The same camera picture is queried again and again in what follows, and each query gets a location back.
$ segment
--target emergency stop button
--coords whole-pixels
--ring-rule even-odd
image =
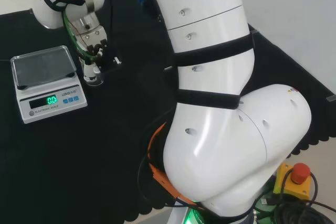
[[[304,163],[298,163],[294,165],[291,172],[291,180],[298,185],[301,185],[310,176],[310,168]]]

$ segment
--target electronic scale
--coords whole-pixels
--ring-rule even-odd
[[[87,106],[66,46],[11,59],[16,99],[24,123]]]

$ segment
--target black tablecloth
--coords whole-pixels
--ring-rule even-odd
[[[151,204],[139,196],[136,177],[151,130],[165,117],[155,119],[176,104],[163,73],[173,51],[164,26],[136,0],[112,1],[113,46],[123,66],[98,89],[83,84],[88,107],[23,124],[10,64],[0,62],[0,223],[120,224],[169,202],[147,167],[141,186]],[[98,13],[105,27],[109,8]],[[1,60],[66,45],[78,65],[65,31],[45,29],[29,11],[0,16],[0,27]],[[332,93],[261,34],[254,40],[255,69],[243,94],[283,83],[306,97],[313,123],[296,154],[336,136],[335,104],[326,101]]]

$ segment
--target white robotic arm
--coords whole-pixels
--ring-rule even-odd
[[[178,67],[179,89],[240,95],[253,71],[253,49],[237,50],[219,59],[212,53],[222,47],[230,51],[232,43],[249,36],[242,0],[157,2],[176,59],[189,62]],[[69,5],[66,13],[73,19],[87,14],[78,9]],[[44,0],[37,1],[34,14],[46,27],[61,26],[61,14]],[[201,55],[202,60],[194,61],[193,55]],[[237,109],[179,102],[164,149],[166,173],[182,195],[201,201],[219,216],[239,216],[251,208],[310,122],[304,97],[284,85],[242,97]]]

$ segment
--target digital scale display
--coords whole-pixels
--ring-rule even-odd
[[[35,108],[38,108],[38,107],[42,107],[42,106],[50,105],[50,104],[54,104],[54,103],[57,103],[57,97],[56,97],[56,95],[53,94],[49,97],[43,97],[43,98],[39,98],[39,99],[36,99],[36,100],[32,100],[32,101],[29,102],[29,105],[30,105],[31,109],[35,109]]]

